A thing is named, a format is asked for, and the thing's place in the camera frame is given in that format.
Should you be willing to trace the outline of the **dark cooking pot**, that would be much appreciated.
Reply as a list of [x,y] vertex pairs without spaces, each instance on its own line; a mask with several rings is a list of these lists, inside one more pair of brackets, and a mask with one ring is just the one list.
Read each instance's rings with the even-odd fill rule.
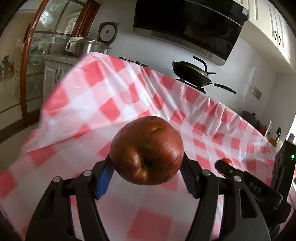
[[242,113],[242,118],[249,124],[251,124],[255,129],[258,129],[261,125],[255,113],[250,113],[244,110]]

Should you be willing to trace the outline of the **red white checkered tablecloth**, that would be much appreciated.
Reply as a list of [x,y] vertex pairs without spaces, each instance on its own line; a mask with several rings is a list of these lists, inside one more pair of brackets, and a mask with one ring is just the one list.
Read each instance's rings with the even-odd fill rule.
[[[25,237],[55,176],[73,178],[104,160],[115,134],[154,115],[181,135],[185,153],[214,171],[220,158],[271,183],[275,148],[221,102],[157,71],[104,54],[88,54],[65,76],[41,110],[20,156],[1,173],[1,207]],[[96,202],[111,240],[184,240],[197,207],[180,173],[156,186],[118,174]]]

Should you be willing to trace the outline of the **red container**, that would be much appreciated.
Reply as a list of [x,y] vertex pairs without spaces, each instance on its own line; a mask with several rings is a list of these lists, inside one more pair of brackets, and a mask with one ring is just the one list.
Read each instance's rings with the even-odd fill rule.
[[266,126],[263,126],[263,125],[260,125],[257,129],[259,131],[259,133],[262,135],[262,136],[265,136],[266,134],[266,131],[267,131],[267,127]]

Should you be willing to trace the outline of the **steel pot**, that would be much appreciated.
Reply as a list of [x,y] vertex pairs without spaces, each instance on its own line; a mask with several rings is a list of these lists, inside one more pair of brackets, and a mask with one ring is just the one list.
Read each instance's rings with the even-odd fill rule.
[[82,57],[84,54],[90,52],[107,54],[109,49],[110,47],[104,43],[89,38],[83,38],[75,43],[73,55],[75,57]]

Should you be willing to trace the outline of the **black wok pan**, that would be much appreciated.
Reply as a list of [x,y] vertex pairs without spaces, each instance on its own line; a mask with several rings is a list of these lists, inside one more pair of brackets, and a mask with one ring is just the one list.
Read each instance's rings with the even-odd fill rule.
[[216,72],[209,72],[207,70],[207,64],[204,60],[198,58],[197,56],[194,56],[193,58],[202,63],[204,65],[204,69],[186,61],[172,62],[173,72],[178,77],[178,81],[188,84],[204,94],[206,94],[204,87],[208,85],[213,85],[236,94],[236,91],[230,87],[212,82],[209,76],[216,74]]

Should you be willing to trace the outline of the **red apple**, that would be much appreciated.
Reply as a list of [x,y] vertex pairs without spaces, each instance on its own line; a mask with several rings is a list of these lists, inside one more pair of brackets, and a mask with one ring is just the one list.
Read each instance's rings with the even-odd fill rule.
[[184,157],[177,130],[164,119],[145,116],[121,128],[113,138],[109,157],[115,170],[136,185],[159,185],[171,180]]

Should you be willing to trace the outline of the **white rice cooker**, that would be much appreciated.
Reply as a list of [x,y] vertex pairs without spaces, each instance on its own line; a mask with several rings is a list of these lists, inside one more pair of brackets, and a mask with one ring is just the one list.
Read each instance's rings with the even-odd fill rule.
[[103,22],[100,24],[97,40],[106,45],[112,44],[117,36],[119,23],[116,22]]

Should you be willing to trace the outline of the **black range hood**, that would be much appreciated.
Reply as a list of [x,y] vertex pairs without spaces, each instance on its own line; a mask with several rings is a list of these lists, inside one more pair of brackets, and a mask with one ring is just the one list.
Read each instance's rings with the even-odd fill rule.
[[133,32],[223,66],[248,19],[249,10],[239,1],[137,1]]

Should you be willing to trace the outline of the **white upper cabinet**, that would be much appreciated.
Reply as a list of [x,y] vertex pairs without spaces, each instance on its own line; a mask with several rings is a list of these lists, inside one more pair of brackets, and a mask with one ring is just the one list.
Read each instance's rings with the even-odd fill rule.
[[277,72],[295,74],[295,36],[280,12],[269,1],[237,1],[248,20],[240,38],[269,61]]

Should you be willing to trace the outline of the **wooden framed glass door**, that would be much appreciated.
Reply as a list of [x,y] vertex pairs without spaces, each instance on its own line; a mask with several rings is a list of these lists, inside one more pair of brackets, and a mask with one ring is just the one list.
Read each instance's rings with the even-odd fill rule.
[[23,41],[16,95],[22,117],[1,129],[1,142],[38,122],[43,103],[45,56],[63,54],[70,37],[86,37],[98,1],[41,1]]

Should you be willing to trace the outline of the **white lower cabinet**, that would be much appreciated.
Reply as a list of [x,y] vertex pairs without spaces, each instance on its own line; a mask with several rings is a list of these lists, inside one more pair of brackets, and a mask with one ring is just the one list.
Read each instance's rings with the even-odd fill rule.
[[67,72],[79,62],[79,58],[66,55],[45,55],[43,101],[45,101],[55,86],[64,78]]

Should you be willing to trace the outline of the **amber bottle black cap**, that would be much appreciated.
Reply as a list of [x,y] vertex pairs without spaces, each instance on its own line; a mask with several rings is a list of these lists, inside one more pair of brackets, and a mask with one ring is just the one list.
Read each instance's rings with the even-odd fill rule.
[[279,127],[276,132],[269,138],[269,142],[272,144],[272,146],[276,147],[278,144],[279,138],[281,136],[281,127]]

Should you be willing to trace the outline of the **white cabinet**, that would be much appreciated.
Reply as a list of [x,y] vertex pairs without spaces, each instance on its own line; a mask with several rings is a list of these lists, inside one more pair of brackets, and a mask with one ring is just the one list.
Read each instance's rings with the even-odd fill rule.
[[269,61],[277,72],[295,74],[295,36],[280,12],[269,1],[237,1],[248,20],[240,38]]
[[43,101],[45,101],[55,86],[64,78],[67,72],[79,62],[79,58],[66,55],[45,55]]

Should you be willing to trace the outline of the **small orange fruit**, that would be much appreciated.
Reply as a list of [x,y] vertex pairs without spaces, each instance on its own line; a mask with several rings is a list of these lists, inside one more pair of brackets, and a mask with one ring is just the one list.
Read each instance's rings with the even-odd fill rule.
[[229,165],[233,165],[232,161],[229,158],[223,158],[222,161],[224,161],[225,163],[229,164]]

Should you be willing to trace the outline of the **white carton package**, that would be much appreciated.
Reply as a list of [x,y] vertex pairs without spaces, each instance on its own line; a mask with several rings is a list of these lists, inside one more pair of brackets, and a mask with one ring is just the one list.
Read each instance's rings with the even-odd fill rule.
[[269,139],[269,136],[270,136],[270,132],[271,132],[271,129],[273,128],[273,122],[272,122],[272,120],[270,120],[270,122],[269,122],[269,125],[268,125],[268,127],[267,127],[267,129],[266,129],[266,132],[265,132],[265,135],[264,135],[264,137],[268,140]]

